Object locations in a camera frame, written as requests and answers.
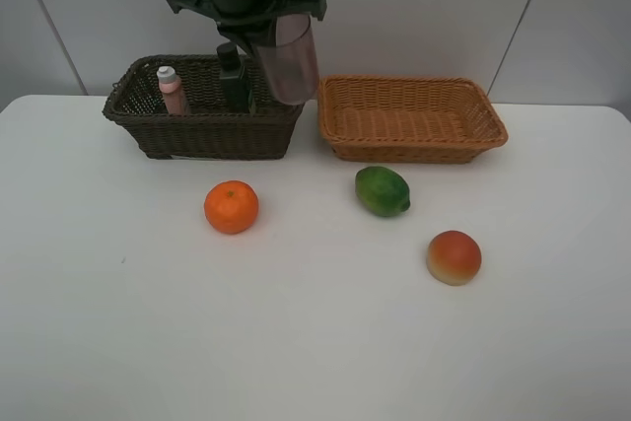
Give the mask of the purple translucent plastic cup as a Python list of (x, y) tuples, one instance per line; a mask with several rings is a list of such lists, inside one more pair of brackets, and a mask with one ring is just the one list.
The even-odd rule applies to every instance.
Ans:
[(253, 48), (269, 91), (278, 102), (302, 105), (316, 94), (319, 72), (308, 14), (275, 19)]

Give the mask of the dark green pump bottle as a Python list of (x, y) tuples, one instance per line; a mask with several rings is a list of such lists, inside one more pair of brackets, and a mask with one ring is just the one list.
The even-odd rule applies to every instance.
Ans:
[(220, 84), (227, 107), (235, 113), (253, 115), (256, 110), (254, 95), (237, 46), (225, 42), (217, 47), (216, 52), (220, 66)]

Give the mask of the pink bottle white cap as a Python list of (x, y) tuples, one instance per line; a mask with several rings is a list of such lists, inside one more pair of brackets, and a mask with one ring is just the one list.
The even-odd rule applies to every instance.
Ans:
[(156, 75), (167, 112), (173, 115), (189, 115), (188, 100), (175, 69), (172, 66), (160, 66)]

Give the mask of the orange mandarin fruit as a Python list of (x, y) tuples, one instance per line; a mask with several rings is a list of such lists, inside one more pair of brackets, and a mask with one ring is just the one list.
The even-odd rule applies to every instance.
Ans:
[(239, 180), (224, 181), (206, 195), (203, 211), (218, 232), (234, 235), (249, 229), (258, 216), (259, 201), (253, 188)]

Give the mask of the dark brown wicker basket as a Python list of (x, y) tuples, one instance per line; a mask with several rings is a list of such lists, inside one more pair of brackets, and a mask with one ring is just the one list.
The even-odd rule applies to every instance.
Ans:
[[(124, 128), (151, 159), (281, 159), (304, 107), (277, 102), (254, 61), (246, 56), (242, 60), (254, 94), (254, 114), (227, 108), (214, 55), (154, 55), (136, 60), (113, 85), (103, 114)], [(157, 78), (161, 66), (173, 66), (181, 78), (189, 114), (167, 112)]]

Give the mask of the orange wicker basket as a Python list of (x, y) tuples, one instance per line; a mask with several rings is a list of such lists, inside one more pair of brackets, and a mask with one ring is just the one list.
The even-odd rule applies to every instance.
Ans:
[(464, 78), (332, 75), (320, 80), (317, 113), (322, 138), (345, 161), (467, 164), (509, 139), (486, 94)]

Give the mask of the red yellow peach half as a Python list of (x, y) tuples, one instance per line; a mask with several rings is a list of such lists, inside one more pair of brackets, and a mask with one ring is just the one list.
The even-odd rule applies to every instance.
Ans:
[(460, 231), (442, 232), (428, 245), (426, 266), (437, 280), (450, 286), (463, 286), (474, 279), (482, 265), (477, 242)]

